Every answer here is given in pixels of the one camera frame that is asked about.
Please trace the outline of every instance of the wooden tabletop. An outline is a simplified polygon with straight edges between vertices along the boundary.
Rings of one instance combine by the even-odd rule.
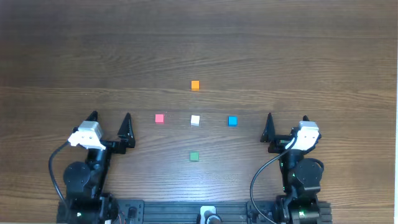
[[[49,156],[93,110],[107,139],[132,114],[136,148],[106,181],[117,198],[247,201],[275,156],[259,142],[267,113],[279,134],[306,114],[335,223],[393,222],[395,0],[4,0],[0,75],[0,222],[55,221]],[[85,156],[57,155],[64,192]],[[282,194],[277,164],[254,192]]]

